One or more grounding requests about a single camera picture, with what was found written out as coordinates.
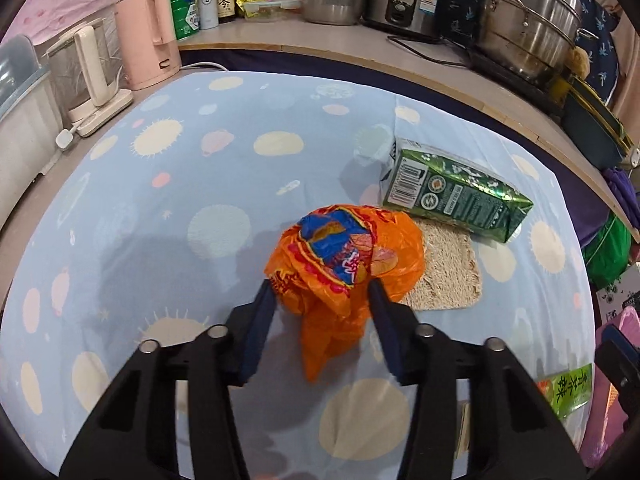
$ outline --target bolt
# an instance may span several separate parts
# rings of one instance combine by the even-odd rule
[[[229,329],[224,325],[214,325],[209,330],[207,330],[207,334],[212,339],[220,339],[224,337],[229,332]]]
[[[415,328],[415,334],[418,337],[433,337],[436,335],[436,329],[426,323],[421,323]]]
[[[160,346],[160,343],[155,339],[147,339],[146,341],[143,341],[142,343],[140,343],[140,346],[138,347],[138,349],[143,354],[152,354],[153,352],[158,350],[159,346]]]
[[[490,337],[484,344],[489,350],[493,350],[494,352],[500,352],[506,348],[504,341],[499,337]]]

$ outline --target green package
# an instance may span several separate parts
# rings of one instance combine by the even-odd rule
[[[466,160],[396,139],[383,177],[383,207],[457,225],[505,243],[533,202]]]
[[[583,366],[538,383],[558,418],[565,418],[591,399],[592,367]]]

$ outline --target beige cloth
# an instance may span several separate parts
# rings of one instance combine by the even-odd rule
[[[637,145],[640,144],[640,37],[617,0],[596,1],[621,17],[620,24],[611,33],[618,54],[620,75],[609,108]]]
[[[422,231],[426,266],[402,303],[413,310],[473,305],[482,295],[482,279],[469,233],[423,218],[414,218],[414,221]]]

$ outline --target blue tablecloth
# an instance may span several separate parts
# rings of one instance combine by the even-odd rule
[[[473,160],[535,206],[505,245],[474,240],[483,295],[421,312],[452,338],[504,338],[542,378],[593,359],[586,272],[558,181],[519,145],[379,89],[267,73],[197,73],[139,104],[50,205],[0,332],[0,402],[57,472],[109,380],[145,338],[192,339],[250,301],[282,230],[333,203],[376,203],[394,136]],[[391,480],[413,388],[386,370],[370,323],[316,384],[300,320],[280,309],[257,375],[232,391],[252,476]],[[184,386],[178,453],[190,475]],[[580,439],[588,409],[569,424]],[[456,465],[458,471],[462,462]]]

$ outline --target navy blue fabric with leaves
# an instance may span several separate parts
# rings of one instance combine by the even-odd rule
[[[452,0],[443,9],[443,22],[447,23],[443,35],[452,41],[469,45],[473,41],[474,30],[478,22],[480,0]],[[618,56],[611,38],[611,31],[618,25],[617,17],[609,14],[595,0],[582,2],[582,27],[595,34],[597,40],[580,37],[577,40],[589,54],[591,73],[587,83],[606,101],[618,79]]]

